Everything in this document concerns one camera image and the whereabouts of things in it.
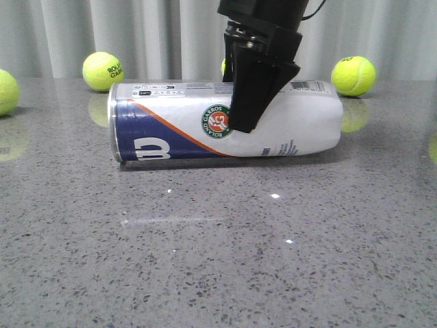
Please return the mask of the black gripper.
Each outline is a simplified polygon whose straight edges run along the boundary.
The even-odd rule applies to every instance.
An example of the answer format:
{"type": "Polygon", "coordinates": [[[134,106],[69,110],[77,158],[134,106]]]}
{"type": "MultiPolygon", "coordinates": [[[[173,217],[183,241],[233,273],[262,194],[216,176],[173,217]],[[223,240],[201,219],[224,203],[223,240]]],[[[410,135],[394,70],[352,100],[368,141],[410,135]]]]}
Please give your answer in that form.
{"type": "Polygon", "coordinates": [[[221,1],[229,18],[224,34],[223,82],[234,82],[229,127],[250,133],[268,105],[300,70],[294,57],[307,1],[221,1]]]}

